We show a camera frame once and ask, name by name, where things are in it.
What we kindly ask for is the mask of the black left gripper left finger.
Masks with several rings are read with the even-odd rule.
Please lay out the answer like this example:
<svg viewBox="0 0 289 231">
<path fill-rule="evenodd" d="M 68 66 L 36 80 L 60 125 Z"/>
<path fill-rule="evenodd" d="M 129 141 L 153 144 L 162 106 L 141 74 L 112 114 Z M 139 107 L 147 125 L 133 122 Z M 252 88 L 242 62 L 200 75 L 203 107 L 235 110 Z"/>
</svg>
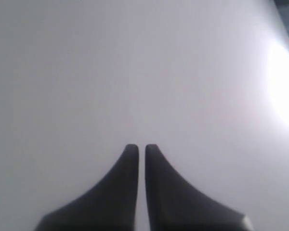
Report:
<svg viewBox="0 0 289 231">
<path fill-rule="evenodd" d="M 108 173 L 69 204 L 45 215 L 37 231 L 132 231 L 135 229 L 139 148 L 125 146 Z"/>
</svg>

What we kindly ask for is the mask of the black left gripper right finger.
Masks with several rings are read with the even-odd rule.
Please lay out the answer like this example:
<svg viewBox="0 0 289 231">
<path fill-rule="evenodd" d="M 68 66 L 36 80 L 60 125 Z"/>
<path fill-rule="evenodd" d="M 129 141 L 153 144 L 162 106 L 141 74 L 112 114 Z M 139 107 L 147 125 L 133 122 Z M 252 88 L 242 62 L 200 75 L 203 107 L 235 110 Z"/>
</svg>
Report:
<svg viewBox="0 0 289 231">
<path fill-rule="evenodd" d="M 152 231 L 252 231 L 250 219 L 203 194 L 168 162 L 156 144 L 145 147 L 145 189 Z"/>
</svg>

